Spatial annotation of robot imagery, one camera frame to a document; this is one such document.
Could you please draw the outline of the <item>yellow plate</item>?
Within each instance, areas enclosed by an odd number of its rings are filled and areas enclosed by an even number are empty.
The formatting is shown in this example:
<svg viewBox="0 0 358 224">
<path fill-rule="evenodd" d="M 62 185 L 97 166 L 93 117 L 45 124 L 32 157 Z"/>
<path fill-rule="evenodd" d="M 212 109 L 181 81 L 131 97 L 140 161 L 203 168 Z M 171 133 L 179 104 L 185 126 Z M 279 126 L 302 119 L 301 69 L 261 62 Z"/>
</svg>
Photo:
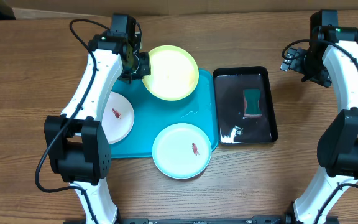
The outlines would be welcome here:
<svg viewBox="0 0 358 224">
<path fill-rule="evenodd" d="M 161 45 L 149 52 L 150 75 L 142 82 L 157 98 L 167 101 L 182 100 L 193 93 L 199 80 L 195 59 L 184 49 Z"/>
</svg>

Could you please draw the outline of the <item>green and pink sponge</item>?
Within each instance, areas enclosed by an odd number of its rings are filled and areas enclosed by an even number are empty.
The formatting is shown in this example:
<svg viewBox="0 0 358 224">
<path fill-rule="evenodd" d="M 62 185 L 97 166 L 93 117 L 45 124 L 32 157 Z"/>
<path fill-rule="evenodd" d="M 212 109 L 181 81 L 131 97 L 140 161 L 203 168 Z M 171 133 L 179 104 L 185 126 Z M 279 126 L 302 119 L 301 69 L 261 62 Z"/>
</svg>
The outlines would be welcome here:
<svg viewBox="0 0 358 224">
<path fill-rule="evenodd" d="M 259 107 L 260 90 L 245 89 L 243 91 L 243 99 L 244 99 L 244 117 L 245 118 L 261 117 L 262 112 Z"/>
</svg>

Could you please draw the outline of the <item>light blue plate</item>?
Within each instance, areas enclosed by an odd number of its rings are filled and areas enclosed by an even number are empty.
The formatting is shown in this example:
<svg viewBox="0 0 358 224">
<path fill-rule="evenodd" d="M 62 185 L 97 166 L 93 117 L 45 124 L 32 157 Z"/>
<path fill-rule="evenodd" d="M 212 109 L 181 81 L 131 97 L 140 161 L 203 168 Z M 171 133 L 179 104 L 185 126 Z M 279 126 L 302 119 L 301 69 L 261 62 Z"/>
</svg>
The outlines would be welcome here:
<svg viewBox="0 0 358 224">
<path fill-rule="evenodd" d="M 173 124 L 155 138 L 152 158 L 160 172 L 173 179 L 190 179 L 201 174 L 212 154 L 211 142 L 199 127 Z"/>
</svg>

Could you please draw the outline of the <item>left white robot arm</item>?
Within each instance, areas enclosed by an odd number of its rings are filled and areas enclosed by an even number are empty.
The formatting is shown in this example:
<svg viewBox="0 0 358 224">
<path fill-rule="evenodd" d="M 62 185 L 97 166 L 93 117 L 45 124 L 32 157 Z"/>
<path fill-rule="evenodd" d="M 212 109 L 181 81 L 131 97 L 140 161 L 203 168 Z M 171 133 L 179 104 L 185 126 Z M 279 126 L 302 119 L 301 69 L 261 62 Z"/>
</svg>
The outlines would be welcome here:
<svg viewBox="0 0 358 224">
<path fill-rule="evenodd" d="M 88 64 L 73 98 L 60 116 L 44 123 L 47 148 L 35 171 L 36 186 L 46 159 L 51 169 L 68 183 L 86 213 L 85 223 L 117 223 L 118 209 L 109 193 L 106 176 L 110 148 L 102 127 L 104 109 L 117 80 L 140 79 L 150 73 L 150 60 L 141 53 L 140 33 L 96 35 L 85 45 Z"/>
</svg>

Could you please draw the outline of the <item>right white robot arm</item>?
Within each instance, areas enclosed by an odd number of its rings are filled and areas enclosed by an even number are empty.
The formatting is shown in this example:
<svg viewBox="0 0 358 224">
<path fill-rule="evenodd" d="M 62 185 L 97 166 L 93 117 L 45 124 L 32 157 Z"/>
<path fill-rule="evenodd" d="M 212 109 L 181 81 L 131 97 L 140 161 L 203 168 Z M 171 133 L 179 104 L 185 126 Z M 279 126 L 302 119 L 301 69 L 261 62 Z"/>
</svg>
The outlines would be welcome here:
<svg viewBox="0 0 358 224">
<path fill-rule="evenodd" d="M 308 49 L 283 49 L 281 69 L 303 74 L 321 86 L 333 86 L 338 114 L 318 141 L 319 168 L 283 223 L 338 223 L 328 213 L 343 193 L 358 189 L 358 29 L 317 25 Z"/>
</svg>

